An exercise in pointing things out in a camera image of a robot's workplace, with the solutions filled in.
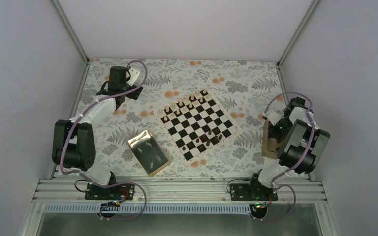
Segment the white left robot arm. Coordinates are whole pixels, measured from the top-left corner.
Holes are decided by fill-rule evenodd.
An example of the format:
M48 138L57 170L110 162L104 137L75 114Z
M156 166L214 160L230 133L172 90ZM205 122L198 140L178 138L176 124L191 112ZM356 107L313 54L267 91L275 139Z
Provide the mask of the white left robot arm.
M52 160L63 175L80 175L98 187L105 199L117 194L114 174L96 160L94 130L119 109L126 98L138 99L143 85L136 85L141 71L136 67L113 66L91 104L68 120L60 119L54 127Z

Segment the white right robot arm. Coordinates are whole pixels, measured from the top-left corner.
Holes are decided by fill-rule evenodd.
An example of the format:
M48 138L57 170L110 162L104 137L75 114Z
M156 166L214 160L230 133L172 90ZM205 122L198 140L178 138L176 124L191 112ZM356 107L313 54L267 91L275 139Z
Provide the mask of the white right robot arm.
M247 186L252 200L259 200L266 188L274 188L287 176L312 172L329 141L329 132L321 129L314 120L312 103L296 97L289 101L283 114L264 110L262 155L273 160L261 170L258 181Z

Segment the gold tin right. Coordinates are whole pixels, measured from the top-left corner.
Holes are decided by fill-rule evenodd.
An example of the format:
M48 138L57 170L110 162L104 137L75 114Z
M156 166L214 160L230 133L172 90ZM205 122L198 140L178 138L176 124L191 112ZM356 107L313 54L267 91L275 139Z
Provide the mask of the gold tin right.
M263 127L262 148L261 154L263 157L270 159L277 159L278 150L282 145L282 142L278 142L277 139L269 136L269 121L265 121Z

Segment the gold tin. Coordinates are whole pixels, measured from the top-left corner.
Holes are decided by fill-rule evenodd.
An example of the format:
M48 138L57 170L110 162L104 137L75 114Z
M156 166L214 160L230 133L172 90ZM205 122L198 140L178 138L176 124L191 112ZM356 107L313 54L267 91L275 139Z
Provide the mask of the gold tin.
M269 121L265 121L263 127L262 148L261 154L263 157L270 159L277 159L278 150L282 145L282 142L278 142L277 139L269 136Z
M148 130L137 134L127 142L132 153L148 177L153 177L170 165L170 160Z

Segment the floral patterned table mat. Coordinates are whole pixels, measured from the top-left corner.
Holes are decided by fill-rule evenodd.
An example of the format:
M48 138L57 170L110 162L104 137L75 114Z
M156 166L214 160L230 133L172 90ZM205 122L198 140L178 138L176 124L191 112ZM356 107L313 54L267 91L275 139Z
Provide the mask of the floral patterned table mat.
M249 177L273 163L262 153L265 110L283 112L275 62L94 58L77 112L112 76L130 65L146 79L94 129L96 162L121 176L147 176L129 140L149 131L166 151L162 177Z

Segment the gold tin left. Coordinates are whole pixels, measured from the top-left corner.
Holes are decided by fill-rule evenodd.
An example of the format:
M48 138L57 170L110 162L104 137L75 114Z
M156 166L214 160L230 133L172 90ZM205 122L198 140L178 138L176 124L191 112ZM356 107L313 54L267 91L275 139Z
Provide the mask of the gold tin left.
M148 177L153 177L170 165L170 160L148 130L137 134L127 142L132 153Z

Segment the black and white chessboard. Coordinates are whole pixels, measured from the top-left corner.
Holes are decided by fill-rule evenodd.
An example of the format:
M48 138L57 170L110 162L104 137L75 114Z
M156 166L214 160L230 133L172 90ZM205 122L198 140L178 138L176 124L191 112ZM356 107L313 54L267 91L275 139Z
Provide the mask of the black and white chessboard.
M218 98L208 89L191 94L176 103L166 105L154 112L156 119L161 123L167 137L171 140L175 152L187 163L192 164L210 152L228 146L239 137L243 130L224 108ZM214 136L223 134L222 140L215 145L206 142Z

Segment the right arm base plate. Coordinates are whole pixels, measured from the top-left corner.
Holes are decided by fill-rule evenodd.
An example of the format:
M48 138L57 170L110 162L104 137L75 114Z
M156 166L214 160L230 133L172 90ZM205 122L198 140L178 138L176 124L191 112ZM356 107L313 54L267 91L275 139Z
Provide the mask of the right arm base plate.
M278 195L271 188L263 185L247 183L232 183L229 185L232 201L277 201Z

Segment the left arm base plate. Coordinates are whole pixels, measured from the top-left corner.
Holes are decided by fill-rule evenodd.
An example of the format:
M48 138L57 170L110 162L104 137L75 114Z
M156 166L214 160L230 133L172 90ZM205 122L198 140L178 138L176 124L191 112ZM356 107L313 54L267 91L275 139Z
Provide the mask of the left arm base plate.
M111 188L88 185L85 200L123 201L133 200L134 184L122 184Z

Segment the aluminium rail frame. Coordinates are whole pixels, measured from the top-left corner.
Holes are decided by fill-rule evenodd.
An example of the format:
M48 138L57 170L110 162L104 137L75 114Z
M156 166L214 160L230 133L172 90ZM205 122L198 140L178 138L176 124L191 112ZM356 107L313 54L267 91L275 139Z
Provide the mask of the aluminium rail frame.
M317 228L324 236L337 235L337 229L321 182L307 177L290 177L276 196L250 200L244 184L229 177L120 177L121 188L130 182L128 199L119 212L143 213L226 213L247 215L253 205L273 209L278 204L312 204ZM77 191L77 177L40 180L21 230L23 236L35 236L45 213L96 213L108 200Z

